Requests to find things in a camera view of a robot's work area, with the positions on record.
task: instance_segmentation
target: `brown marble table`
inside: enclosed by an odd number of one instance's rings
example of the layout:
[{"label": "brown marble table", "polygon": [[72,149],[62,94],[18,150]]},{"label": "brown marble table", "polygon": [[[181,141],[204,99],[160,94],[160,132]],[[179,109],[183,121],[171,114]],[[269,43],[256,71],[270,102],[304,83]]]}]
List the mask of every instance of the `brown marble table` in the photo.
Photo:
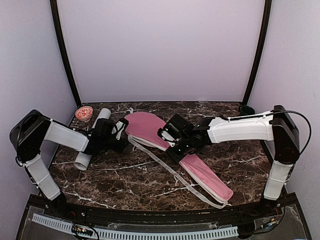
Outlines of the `brown marble table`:
[{"label": "brown marble table", "polygon": [[[91,103],[93,117],[89,122],[76,118],[71,127],[88,130],[102,108],[111,110],[110,119],[135,112],[153,113],[165,121],[178,113],[192,123],[203,117],[237,116],[238,103],[232,102],[122,102]],[[188,173],[158,149],[151,150],[207,198]],[[49,168],[68,202],[86,206],[122,210],[174,211],[211,208],[190,193],[162,166],[146,153],[128,146],[125,154],[112,150],[91,160],[87,171],[73,165],[77,152],[60,146]],[[260,199],[270,171],[270,163],[257,140],[230,141],[207,146],[198,156],[234,192],[231,205],[256,202]]]}]

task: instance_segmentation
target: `white wall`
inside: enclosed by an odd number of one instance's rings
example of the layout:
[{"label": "white wall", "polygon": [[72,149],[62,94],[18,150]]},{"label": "white wall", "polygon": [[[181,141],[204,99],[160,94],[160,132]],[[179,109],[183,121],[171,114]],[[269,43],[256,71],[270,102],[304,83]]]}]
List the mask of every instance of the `white wall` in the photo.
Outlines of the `white wall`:
[{"label": "white wall", "polygon": [[264,0],[59,0],[83,102],[242,101]]},{"label": "white wall", "polygon": [[[32,109],[65,124],[76,109],[49,0],[1,1],[0,91],[0,238],[12,240],[30,193],[37,191],[15,163],[9,132]],[[56,147],[42,148],[47,165]]]},{"label": "white wall", "polygon": [[[320,1],[272,3],[260,68],[249,105],[267,111],[281,104],[303,113],[312,124],[312,139],[288,183],[296,192],[313,239],[320,239]],[[304,146],[308,126],[293,118]]]}]

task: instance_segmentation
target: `pink cloth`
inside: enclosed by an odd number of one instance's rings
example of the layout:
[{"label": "pink cloth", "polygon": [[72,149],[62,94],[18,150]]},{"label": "pink cloth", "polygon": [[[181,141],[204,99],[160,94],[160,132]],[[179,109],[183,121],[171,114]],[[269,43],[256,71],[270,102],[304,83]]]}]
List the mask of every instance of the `pink cloth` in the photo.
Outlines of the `pink cloth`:
[{"label": "pink cloth", "polygon": [[[129,121],[125,130],[127,134],[144,139],[160,149],[169,148],[169,143],[157,135],[158,129],[166,124],[162,119],[148,112],[131,113],[125,118]],[[224,203],[234,194],[196,154],[186,155],[179,164],[218,202]]]}]

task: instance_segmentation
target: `white cylinder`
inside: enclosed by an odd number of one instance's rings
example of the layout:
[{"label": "white cylinder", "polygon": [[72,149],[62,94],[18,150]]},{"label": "white cylinder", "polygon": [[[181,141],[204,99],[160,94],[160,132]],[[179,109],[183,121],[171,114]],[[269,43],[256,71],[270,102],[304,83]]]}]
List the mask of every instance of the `white cylinder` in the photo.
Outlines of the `white cylinder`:
[{"label": "white cylinder", "polygon": [[[92,128],[96,126],[98,119],[109,119],[110,116],[111,116],[111,111],[108,108],[102,108]],[[85,154],[83,152],[79,152],[73,165],[81,171],[86,171],[88,169],[88,165],[90,163],[91,157],[92,157],[91,155]]]}]

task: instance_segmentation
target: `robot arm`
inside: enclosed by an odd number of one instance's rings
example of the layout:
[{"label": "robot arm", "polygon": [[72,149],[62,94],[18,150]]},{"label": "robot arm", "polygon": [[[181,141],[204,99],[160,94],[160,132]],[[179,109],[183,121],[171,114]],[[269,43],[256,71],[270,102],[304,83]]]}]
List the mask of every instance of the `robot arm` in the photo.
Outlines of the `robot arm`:
[{"label": "robot arm", "polygon": [[120,138],[120,135],[127,125],[125,119],[115,125],[109,119],[100,118],[90,134],[84,135],[32,110],[11,130],[10,141],[17,152],[17,163],[25,168],[32,183],[55,205],[57,212],[64,214],[65,209],[59,208],[65,205],[66,197],[41,158],[40,147],[43,141],[54,142],[91,156],[110,149],[121,153],[127,140]]},{"label": "robot arm", "polygon": [[273,111],[238,117],[203,118],[197,125],[178,114],[160,128],[158,135],[170,143],[166,153],[176,163],[204,146],[225,141],[274,141],[275,157],[267,180],[264,198],[277,200],[294,164],[299,159],[299,131],[287,113],[277,105]]}]

